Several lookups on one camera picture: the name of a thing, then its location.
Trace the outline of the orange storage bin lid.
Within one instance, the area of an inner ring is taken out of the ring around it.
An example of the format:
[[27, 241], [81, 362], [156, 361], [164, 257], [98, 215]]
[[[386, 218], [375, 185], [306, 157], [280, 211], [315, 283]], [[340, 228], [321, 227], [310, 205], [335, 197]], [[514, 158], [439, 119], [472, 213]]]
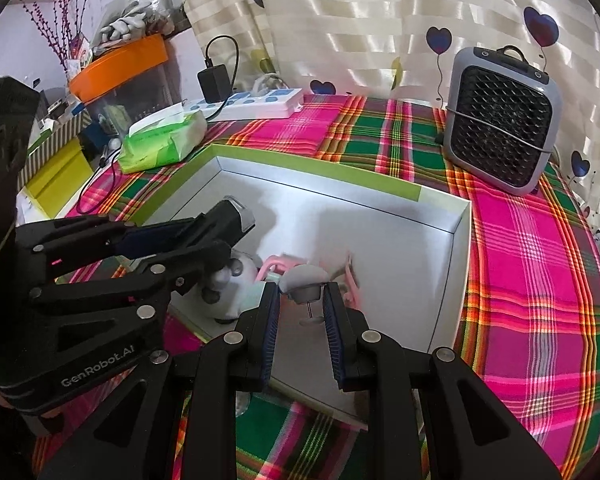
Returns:
[[71, 79], [69, 91], [88, 104], [168, 59], [162, 36], [151, 35], [114, 49], [88, 64]]

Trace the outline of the pink green clip case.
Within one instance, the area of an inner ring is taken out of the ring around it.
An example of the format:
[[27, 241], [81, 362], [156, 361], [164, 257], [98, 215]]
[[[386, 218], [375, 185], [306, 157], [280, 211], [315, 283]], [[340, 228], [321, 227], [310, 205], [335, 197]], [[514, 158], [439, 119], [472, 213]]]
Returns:
[[288, 270], [305, 263], [303, 259], [296, 257], [272, 255], [263, 261], [254, 280], [278, 283]]

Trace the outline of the white blue power strip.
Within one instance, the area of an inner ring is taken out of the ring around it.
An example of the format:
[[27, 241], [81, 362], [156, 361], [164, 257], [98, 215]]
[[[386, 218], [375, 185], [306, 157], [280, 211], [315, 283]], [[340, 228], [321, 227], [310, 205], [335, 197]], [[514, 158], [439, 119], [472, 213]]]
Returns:
[[220, 114], [216, 111], [220, 103], [207, 103], [204, 99], [183, 104], [186, 114], [201, 111], [204, 117], [212, 120], [257, 120], [288, 118], [302, 109], [304, 92], [300, 88], [271, 90], [263, 96], [253, 96], [249, 92], [233, 94]]

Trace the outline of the clear plastic storage bin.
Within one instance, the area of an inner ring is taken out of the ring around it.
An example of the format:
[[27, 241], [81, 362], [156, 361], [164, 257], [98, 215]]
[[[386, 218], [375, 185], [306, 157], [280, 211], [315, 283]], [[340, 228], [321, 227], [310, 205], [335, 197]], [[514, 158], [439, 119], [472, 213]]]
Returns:
[[180, 101], [169, 70], [158, 65], [87, 104], [86, 109], [106, 133], [125, 136], [139, 120]]

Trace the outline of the heart pattern curtain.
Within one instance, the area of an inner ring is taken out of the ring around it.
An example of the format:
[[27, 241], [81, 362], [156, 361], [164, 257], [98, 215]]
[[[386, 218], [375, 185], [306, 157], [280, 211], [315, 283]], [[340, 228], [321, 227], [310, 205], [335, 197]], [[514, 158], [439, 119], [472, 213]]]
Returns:
[[593, 0], [184, 0], [198, 44], [314, 93], [448, 102], [454, 56], [511, 44], [546, 70], [562, 99], [560, 168], [590, 165], [570, 188], [600, 229], [600, 6]]

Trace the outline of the white mushroom shaped plug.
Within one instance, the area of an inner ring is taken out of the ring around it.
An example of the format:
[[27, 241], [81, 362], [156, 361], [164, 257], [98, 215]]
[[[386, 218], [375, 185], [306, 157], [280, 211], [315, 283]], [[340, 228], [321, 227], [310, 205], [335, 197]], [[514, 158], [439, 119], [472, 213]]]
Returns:
[[321, 299], [323, 286], [329, 274], [320, 266], [299, 264], [287, 270], [278, 282], [279, 290], [295, 304], [304, 304], [308, 316], [302, 318], [301, 325], [318, 324], [324, 321], [321, 315], [313, 313], [312, 304]]

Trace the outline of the yellow box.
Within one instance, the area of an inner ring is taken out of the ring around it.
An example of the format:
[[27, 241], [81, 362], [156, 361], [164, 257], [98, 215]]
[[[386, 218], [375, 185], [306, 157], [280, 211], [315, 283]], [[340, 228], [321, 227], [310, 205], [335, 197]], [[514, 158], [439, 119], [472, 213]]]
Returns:
[[38, 170], [24, 189], [40, 211], [55, 218], [92, 175], [80, 140], [74, 138]]

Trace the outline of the pink nail clipper case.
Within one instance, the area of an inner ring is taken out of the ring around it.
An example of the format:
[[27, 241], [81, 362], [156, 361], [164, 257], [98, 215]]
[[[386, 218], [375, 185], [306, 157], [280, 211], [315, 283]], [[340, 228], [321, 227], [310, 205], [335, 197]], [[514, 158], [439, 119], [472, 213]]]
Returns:
[[353, 272], [353, 255], [348, 252], [346, 261], [330, 277], [338, 285], [344, 305], [353, 310], [361, 309], [361, 293]]

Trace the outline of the grey mini heater fan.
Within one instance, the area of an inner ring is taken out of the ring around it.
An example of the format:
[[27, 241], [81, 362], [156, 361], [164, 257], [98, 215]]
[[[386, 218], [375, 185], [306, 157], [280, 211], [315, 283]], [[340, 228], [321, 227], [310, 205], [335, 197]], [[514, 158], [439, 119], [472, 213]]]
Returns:
[[552, 154], [562, 95], [514, 46], [455, 55], [443, 135], [454, 165], [510, 195], [536, 187]]

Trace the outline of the purple dried flower branches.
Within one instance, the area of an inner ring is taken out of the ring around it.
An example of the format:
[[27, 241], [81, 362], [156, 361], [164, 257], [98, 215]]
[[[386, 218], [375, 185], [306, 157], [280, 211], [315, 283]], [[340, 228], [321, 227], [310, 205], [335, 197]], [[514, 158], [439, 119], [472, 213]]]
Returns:
[[42, 9], [42, 0], [17, 0], [30, 21], [58, 59], [66, 80], [70, 79], [70, 62], [78, 58], [85, 38], [82, 30], [88, 0], [50, 0], [50, 18]]

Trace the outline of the black power adapter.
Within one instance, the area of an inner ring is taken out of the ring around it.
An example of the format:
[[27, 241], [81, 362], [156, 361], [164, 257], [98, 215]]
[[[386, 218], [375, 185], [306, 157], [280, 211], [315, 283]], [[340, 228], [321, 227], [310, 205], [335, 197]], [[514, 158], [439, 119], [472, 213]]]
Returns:
[[221, 103], [233, 92], [233, 86], [224, 64], [206, 67], [197, 74], [198, 82], [204, 96], [209, 103]]

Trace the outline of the green white cardboard box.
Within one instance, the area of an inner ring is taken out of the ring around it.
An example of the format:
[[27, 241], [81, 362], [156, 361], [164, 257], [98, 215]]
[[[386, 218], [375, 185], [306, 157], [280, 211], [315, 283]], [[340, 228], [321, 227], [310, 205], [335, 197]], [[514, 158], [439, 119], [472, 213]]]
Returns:
[[[209, 211], [233, 196], [256, 226], [236, 245], [256, 264], [272, 255], [332, 273], [353, 255], [370, 328], [420, 352], [449, 347], [460, 325], [470, 254], [468, 200], [333, 162], [212, 146], [134, 214], [153, 224]], [[199, 310], [197, 287], [171, 313], [202, 340], [230, 330]]]

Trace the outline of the white panda round gadget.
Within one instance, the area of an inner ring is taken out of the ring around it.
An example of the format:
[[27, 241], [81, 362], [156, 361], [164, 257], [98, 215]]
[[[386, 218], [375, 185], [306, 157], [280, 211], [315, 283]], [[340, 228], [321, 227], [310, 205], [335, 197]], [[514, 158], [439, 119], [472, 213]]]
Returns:
[[197, 286], [196, 297], [202, 315], [219, 324], [236, 321], [247, 309], [248, 292], [258, 272], [250, 255], [233, 250], [227, 265], [205, 276]]

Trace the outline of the plaid tablecloth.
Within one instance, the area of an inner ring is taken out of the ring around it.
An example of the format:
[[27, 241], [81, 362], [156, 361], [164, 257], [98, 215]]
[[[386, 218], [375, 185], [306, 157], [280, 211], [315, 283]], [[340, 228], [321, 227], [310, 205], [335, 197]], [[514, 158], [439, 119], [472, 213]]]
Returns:
[[[512, 197], [441, 155], [442, 110], [366, 96], [306, 96], [281, 120], [221, 122], [216, 143], [314, 157], [438, 188], [472, 203], [455, 350], [557, 465], [579, 479], [600, 446], [600, 256], [554, 165]], [[80, 209], [134, 218], [181, 166], [92, 184]], [[257, 394], [237, 424], [239, 479], [375, 479], [367, 434], [298, 402]]]

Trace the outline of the striped box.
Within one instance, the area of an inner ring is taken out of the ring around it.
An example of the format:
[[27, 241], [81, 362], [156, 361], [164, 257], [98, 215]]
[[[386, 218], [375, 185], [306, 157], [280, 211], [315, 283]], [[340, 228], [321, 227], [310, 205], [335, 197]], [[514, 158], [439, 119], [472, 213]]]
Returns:
[[75, 139], [92, 123], [86, 110], [70, 118], [68, 122], [43, 131], [28, 148], [26, 163], [18, 177], [17, 188], [21, 190], [57, 152]]

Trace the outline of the green tissue pack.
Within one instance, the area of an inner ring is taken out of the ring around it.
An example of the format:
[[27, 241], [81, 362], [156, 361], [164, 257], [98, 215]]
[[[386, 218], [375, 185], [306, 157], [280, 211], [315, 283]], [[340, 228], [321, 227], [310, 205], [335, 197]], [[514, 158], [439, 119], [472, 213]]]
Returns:
[[208, 124], [197, 105], [171, 105], [134, 122], [122, 141], [117, 162], [134, 174], [182, 162], [199, 145]]

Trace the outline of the black rectangular device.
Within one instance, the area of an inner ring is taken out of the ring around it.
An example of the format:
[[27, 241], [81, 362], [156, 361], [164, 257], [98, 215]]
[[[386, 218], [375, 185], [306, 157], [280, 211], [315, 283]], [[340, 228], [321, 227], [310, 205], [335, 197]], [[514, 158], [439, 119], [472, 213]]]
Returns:
[[225, 196], [204, 214], [193, 238], [194, 246], [224, 242], [233, 248], [254, 227], [253, 212], [233, 196]]

